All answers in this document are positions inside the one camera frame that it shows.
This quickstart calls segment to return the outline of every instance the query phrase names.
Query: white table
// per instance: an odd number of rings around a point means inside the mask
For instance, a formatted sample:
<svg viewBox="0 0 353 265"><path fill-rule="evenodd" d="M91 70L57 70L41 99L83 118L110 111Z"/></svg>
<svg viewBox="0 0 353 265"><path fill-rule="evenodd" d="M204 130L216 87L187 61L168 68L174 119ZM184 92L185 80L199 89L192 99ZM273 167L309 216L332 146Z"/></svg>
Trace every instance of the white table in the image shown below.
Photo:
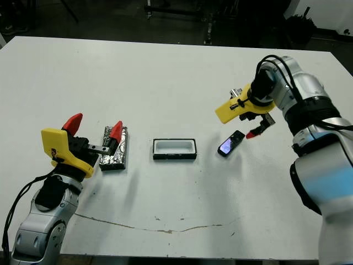
<svg viewBox="0 0 353 265"><path fill-rule="evenodd" d="M294 57L353 120L353 78L328 52L16 37L0 50L0 232L21 187L51 169L40 130L84 114L78 135L129 128L127 169L83 182L62 253L246 259L316 259L321 218L289 176L292 135L276 124L224 159L217 147L259 120L222 125L214 110L254 77L268 54ZM158 137L196 139L195 161L153 161ZM20 201L10 246L34 185Z"/></svg>

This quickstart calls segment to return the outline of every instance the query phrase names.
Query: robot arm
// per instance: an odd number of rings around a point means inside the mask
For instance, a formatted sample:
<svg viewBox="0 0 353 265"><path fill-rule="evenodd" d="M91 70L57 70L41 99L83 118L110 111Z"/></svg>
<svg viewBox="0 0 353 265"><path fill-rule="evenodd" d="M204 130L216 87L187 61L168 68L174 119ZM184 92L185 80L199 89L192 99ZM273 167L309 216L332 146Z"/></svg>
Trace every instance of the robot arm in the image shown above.
<svg viewBox="0 0 353 265"><path fill-rule="evenodd" d="M353 131L321 83L290 57L261 60L251 85L216 110L226 123L282 110L298 154L290 175L303 204L322 215L320 264L353 262Z"/></svg>
<svg viewBox="0 0 353 265"><path fill-rule="evenodd" d="M56 263L66 227L78 207L78 197L83 189L81 182L92 176L99 153L110 155L115 152L121 139L121 121L111 130L107 145L98 146L90 145L87 138L74 136L81 120L82 114L79 113L71 117L61 130L48 128L41 131L44 151L55 168L27 184L16 198L4 229L2 246L6 264ZM16 203L31 184L44 179L43 186L31 201L29 215L17 231L10 257L7 229Z"/></svg>

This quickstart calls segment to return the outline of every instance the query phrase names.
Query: wall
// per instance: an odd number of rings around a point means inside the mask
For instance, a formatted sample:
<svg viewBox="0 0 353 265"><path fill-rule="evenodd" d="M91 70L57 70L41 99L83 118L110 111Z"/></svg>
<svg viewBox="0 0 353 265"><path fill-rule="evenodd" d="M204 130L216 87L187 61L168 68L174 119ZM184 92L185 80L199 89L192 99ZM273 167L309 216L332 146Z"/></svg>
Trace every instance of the wall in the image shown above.
<svg viewBox="0 0 353 265"><path fill-rule="evenodd" d="M333 29L340 34L349 28L353 34L352 0L292 0L285 17L302 15L307 7L311 7L307 17L312 18L318 28Z"/></svg>

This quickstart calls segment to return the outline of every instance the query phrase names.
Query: phone screen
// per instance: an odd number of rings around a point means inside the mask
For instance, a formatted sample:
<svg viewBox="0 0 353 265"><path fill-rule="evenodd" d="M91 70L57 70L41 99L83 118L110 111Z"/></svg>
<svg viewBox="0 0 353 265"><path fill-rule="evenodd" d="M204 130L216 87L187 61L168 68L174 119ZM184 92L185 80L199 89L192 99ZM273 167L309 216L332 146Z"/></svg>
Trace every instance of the phone screen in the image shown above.
<svg viewBox="0 0 353 265"><path fill-rule="evenodd" d="M224 154L228 154L232 149L232 140L229 137L221 146L220 146L220 150L224 153Z"/></svg>

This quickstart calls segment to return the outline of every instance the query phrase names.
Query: yellow bracket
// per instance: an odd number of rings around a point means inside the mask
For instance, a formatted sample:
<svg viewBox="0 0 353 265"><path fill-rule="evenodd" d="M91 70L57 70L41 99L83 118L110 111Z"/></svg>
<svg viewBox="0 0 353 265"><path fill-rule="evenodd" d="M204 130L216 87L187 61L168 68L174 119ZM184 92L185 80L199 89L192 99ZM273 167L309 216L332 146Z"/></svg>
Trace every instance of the yellow bracket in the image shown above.
<svg viewBox="0 0 353 265"><path fill-rule="evenodd" d="M93 174L93 167L86 162L78 159L68 148L67 132L59 129L47 128L41 131L44 152L53 158L63 160L61 163L73 166L85 173L85 178L90 178ZM55 167L57 162L52 160L51 164Z"/></svg>
<svg viewBox="0 0 353 265"><path fill-rule="evenodd" d="M216 109L216 114L218 118L221 120L223 123L227 123L230 120L234 119L235 117L242 115L246 112L252 112L252 113L257 113L257 114L265 114L270 112L274 107L275 103L272 102L270 105L265 106L265 107L260 107L257 105L254 105L251 103L249 100L244 102L244 107L238 106L235 109L231 110L230 107L233 105L238 104L238 99L240 100L246 100L248 98L248 91L250 89L250 84L247 84L239 97L237 98L232 98L225 102L222 106L220 106L218 109Z"/></svg>

